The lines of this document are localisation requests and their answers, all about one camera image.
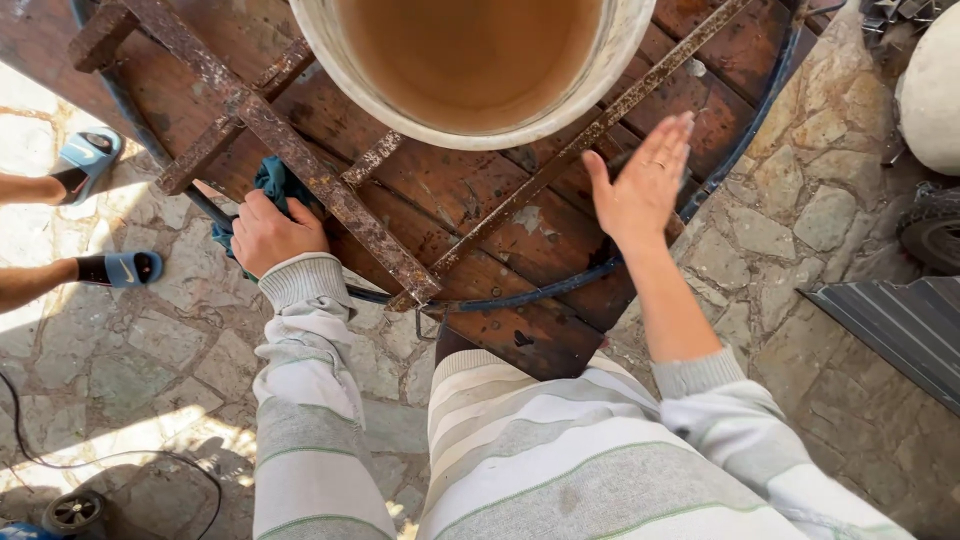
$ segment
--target blue slide sandal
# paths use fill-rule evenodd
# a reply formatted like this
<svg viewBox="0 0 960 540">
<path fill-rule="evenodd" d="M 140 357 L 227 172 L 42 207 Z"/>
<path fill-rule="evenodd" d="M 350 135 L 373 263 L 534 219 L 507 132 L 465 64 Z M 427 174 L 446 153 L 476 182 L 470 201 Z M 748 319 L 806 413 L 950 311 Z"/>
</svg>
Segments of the blue slide sandal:
<svg viewBox="0 0 960 540">
<path fill-rule="evenodd" d="M 150 276 L 145 282 L 140 280 L 136 271 L 136 264 L 133 261 L 133 257 L 141 253 L 150 258 L 151 263 Z M 108 254 L 104 255 L 104 263 L 107 265 L 107 277 L 110 279 L 110 286 L 116 288 L 137 287 L 153 283 L 159 280 L 160 275 L 163 274 L 163 259 L 152 251 Z"/>
<path fill-rule="evenodd" d="M 60 159 L 83 171 L 86 177 L 77 183 L 67 181 L 63 171 L 51 173 L 51 176 L 60 179 L 67 191 L 60 204 L 81 205 L 122 151 L 123 137 L 110 128 L 89 128 L 71 135 L 60 148 Z"/>
</svg>

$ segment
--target hand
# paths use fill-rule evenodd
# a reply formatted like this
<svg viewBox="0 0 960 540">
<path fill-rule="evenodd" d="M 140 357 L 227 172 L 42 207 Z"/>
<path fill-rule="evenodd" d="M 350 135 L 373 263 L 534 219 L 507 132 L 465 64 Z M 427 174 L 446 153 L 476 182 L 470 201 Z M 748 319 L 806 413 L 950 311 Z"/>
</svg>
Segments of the hand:
<svg viewBox="0 0 960 540">
<path fill-rule="evenodd" d="M 643 141 L 614 184 L 596 152 L 584 152 L 593 180 L 593 204 L 600 227 L 621 249 L 663 242 L 663 230 L 677 204 L 677 190 L 690 154 L 693 113 L 664 118 Z"/>
<path fill-rule="evenodd" d="M 255 189 L 240 205 L 240 217 L 233 220 L 230 247 L 248 272 L 262 278 L 267 270 L 304 253 L 330 252 L 324 226 L 313 212 L 297 199 L 287 198 L 293 220 Z"/>
</svg>

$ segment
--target striped sweater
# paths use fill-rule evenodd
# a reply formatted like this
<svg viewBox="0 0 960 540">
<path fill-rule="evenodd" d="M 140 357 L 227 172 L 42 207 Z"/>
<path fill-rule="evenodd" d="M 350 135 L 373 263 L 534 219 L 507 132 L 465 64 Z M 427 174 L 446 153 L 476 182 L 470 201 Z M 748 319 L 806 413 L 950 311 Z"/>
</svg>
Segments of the striped sweater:
<svg viewBox="0 0 960 540">
<path fill-rule="evenodd" d="M 396 538 L 364 443 L 340 262 L 305 254 L 260 287 L 276 316 L 253 384 L 254 538 Z M 418 538 L 911 538 L 811 462 L 729 349 L 654 375 L 660 403 L 602 354 L 549 382 L 482 351 L 448 357 Z"/>
</svg>

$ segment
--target wooden platform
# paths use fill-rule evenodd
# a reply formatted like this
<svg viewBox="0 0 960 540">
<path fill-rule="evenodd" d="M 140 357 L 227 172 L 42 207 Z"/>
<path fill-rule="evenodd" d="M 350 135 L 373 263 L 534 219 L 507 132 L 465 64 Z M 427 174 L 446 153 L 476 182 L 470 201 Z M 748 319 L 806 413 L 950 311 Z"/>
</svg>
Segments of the wooden platform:
<svg viewBox="0 0 960 540">
<path fill-rule="evenodd" d="M 65 99 L 132 135 L 96 76 L 76 72 L 65 51 L 77 32 L 62 0 L 0 0 L 0 60 Z M 281 0 L 173 0 L 178 14 L 241 78 L 251 81 L 279 56 L 299 28 Z M 663 1 L 619 84 L 599 105 L 642 76 L 709 15 L 719 0 Z M 680 68 L 612 131 L 636 147 L 666 114 L 697 111 L 690 167 L 700 180 L 727 155 L 763 90 L 789 10 L 754 0 L 697 54 L 708 71 Z M 816 41 L 805 31 L 798 61 Z M 222 111 L 221 104 L 162 46 L 134 33 L 121 49 L 122 72 L 134 99 L 174 156 Z M 275 101 L 324 160 L 343 172 L 388 129 L 354 105 L 321 69 L 310 69 Z M 359 190 L 362 200 L 424 264 L 493 211 L 531 172 L 588 123 L 503 152 L 459 152 L 407 141 Z M 205 173 L 204 180 L 234 200 L 252 188 L 269 151 L 251 133 Z M 338 223 L 326 224 L 334 255 L 391 293 L 401 287 Z M 439 299 L 483 299 L 529 291 L 583 272 L 611 256 L 611 243 L 593 215 L 590 185 L 578 164 L 538 195 L 444 279 Z M 514 363 L 542 369 L 582 365 L 603 332 L 635 296 L 625 269 L 555 300 L 494 312 L 456 313 L 450 327 Z"/>
</svg>

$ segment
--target person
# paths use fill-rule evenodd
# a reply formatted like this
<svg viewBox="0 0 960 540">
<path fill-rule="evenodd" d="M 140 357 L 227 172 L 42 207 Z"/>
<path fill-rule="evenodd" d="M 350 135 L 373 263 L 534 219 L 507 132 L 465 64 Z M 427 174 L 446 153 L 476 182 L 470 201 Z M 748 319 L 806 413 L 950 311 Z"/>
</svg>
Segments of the person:
<svg viewBox="0 0 960 540">
<path fill-rule="evenodd" d="M 73 134 L 47 175 L 31 178 L 0 172 L 0 206 L 80 205 L 122 149 L 123 138 L 110 128 Z M 150 251 L 61 258 L 38 268 L 0 268 L 0 314 L 25 306 L 65 283 L 139 286 L 155 282 L 162 271 L 162 258 Z"/>
<path fill-rule="evenodd" d="M 663 401 L 601 354 L 577 379 L 537 382 L 484 351 L 438 353 L 418 538 L 911 538 L 813 464 L 670 257 L 692 127 L 692 113 L 664 119 L 614 184 L 584 154 Z M 255 191 L 234 223 L 234 253 L 276 311 L 256 350 L 269 365 L 253 382 L 253 537 L 394 538 L 350 372 L 342 268 L 321 223 L 290 210 Z"/>
</svg>

